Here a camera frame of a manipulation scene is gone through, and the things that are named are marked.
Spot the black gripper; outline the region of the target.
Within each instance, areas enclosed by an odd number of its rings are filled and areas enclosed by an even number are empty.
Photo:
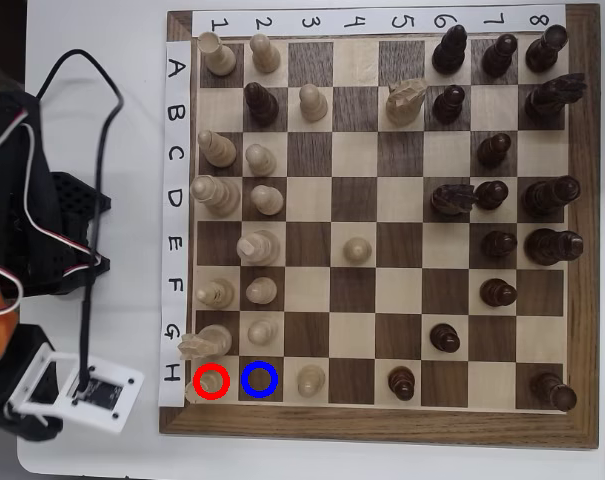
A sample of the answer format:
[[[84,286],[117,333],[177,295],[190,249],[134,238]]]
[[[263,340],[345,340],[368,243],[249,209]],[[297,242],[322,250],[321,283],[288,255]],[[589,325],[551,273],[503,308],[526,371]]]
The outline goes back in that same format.
[[[21,416],[5,404],[42,344],[51,345],[40,326],[19,324],[0,360],[0,429],[35,442],[54,439],[62,431],[62,420],[46,417],[44,426],[35,416]]]

